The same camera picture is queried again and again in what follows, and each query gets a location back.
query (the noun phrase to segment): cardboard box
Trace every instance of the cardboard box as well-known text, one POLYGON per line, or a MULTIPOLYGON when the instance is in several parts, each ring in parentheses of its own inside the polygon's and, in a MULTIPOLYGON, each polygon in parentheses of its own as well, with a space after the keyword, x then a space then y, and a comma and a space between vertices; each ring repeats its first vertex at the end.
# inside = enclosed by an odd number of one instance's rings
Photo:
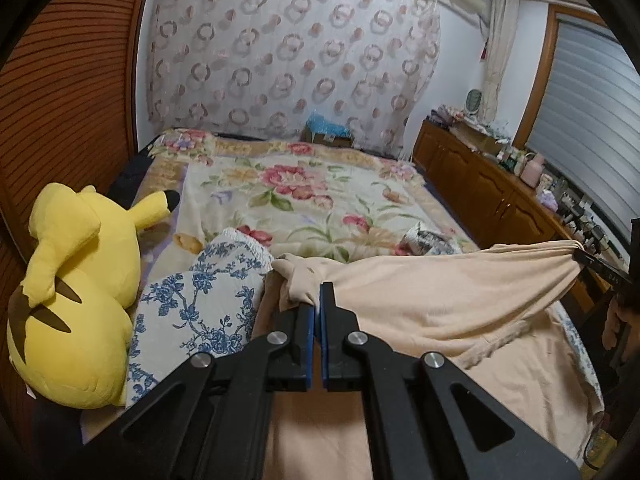
POLYGON ((465 137, 466 140, 483 153, 497 155, 504 146, 499 144, 493 137, 478 132, 466 123, 455 123, 449 129, 455 130, 457 134, 465 137))
POLYGON ((350 148, 353 145, 353 137, 334 137, 329 142, 324 140, 324 134, 311 133, 311 130, 305 126, 302 130, 302 136, 300 137, 302 142, 312 142, 314 144, 324 144, 325 146, 331 146, 332 148, 350 148))

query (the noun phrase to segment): cabinet door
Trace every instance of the cabinet door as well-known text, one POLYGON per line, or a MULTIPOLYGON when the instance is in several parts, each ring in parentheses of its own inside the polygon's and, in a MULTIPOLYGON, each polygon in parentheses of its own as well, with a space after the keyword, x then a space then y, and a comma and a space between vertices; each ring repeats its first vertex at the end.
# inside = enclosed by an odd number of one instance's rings
POLYGON ((431 163, 438 153, 439 147, 440 144, 433 135, 431 135, 427 129, 423 128, 414 150, 414 162, 422 168, 425 173, 428 173, 431 163))
POLYGON ((554 234, 554 228, 534 206, 514 192, 498 221, 494 243, 537 244, 548 242, 554 234))
POLYGON ((463 184, 471 168, 473 154, 456 140, 448 140, 441 153, 431 165, 435 170, 430 172, 433 173, 433 185, 445 202, 457 211, 468 198, 463 184))
POLYGON ((513 187, 500 170, 480 160, 469 173, 466 201, 460 208, 460 221, 481 249, 494 244, 498 220, 507 207, 513 187))

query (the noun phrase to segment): pink bottle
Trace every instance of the pink bottle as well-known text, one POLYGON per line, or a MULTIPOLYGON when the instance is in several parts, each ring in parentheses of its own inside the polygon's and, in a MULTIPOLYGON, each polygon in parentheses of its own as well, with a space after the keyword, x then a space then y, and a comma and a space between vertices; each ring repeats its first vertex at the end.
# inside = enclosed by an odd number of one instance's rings
POLYGON ((527 184, 527 186, 535 188, 540 180, 540 175, 542 175, 542 165, 544 163, 545 157, 539 153, 536 154, 536 156, 533 157, 533 160, 527 162, 524 170, 522 170, 520 179, 527 184))

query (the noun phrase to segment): pink flower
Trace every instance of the pink flower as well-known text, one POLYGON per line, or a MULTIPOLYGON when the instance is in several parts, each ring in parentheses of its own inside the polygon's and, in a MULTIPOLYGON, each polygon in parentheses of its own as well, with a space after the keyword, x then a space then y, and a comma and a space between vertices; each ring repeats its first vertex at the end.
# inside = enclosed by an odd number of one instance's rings
POLYGON ((288 148, 294 155, 311 155, 314 152, 311 144, 307 144, 306 142, 293 142, 288 148))
POLYGON ((309 200, 314 195, 311 186, 299 186, 291 192, 291 196, 296 200, 309 200))
POLYGON ((413 256, 411 249, 404 244, 396 245, 394 247, 394 254, 395 256, 413 256))
POLYGON ((169 140, 165 142, 164 145, 172 150, 172 152, 185 152, 186 150, 192 150, 196 147, 195 142, 188 136, 180 136, 176 140, 169 140))
POLYGON ((411 180, 415 175, 415 170, 408 164, 396 161, 382 161, 383 168, 380 170, 380 177, 394 178, 396 180, 411 180))
POLYGON ((314 204, 321 209, 329 210, 334 208, 334 199, 329 195, 316 195, 314 197, 314 204))
POLYGON ((262 182, 274 187, 276 193, 290 194, 297 200, 308 200, 316 190, 326 189, 326 182, 319 174, 300 166, 276 164, 262 172, 262 182))
POLYGON ((371 229, 371 226, 367 222, 367 219, 364 218, 364 216, 351 215, 351 214, 345 215, 342 217, 342 223, 344 225, 355 225, 358 227, 358 229, 366 233, 368 233, 369 229, 371 229))
POLYGON ((203 140, 207 136, 207 133, 202 130, 187 130, 184 134, 190 136, 192 140, 203 140))
POLYGON ((248 225, 241 225, 236 229, 241 233, 259 241, 265 247, 269 247, 271 245, 271 241, 273 240, 273 236, 271 236, 268 232, 252 230, 248 225))

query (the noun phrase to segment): floral quilt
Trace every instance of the floral quilt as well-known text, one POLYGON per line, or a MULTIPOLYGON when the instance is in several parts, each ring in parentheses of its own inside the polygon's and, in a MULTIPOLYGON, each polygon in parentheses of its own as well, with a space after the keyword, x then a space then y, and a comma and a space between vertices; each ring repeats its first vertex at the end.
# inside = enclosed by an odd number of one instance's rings
POLYGON ((304 142, 222 139, 174 129, 156 140, 156 160, 139 198, 170 187, 181 193, 177 218, 142 237, 150 280, 187 269, 194 255, 227 227, 271 254, 352 262, 408 254, 402 236, 416 222, 477 250, 424 188, 407 162, 304 142))

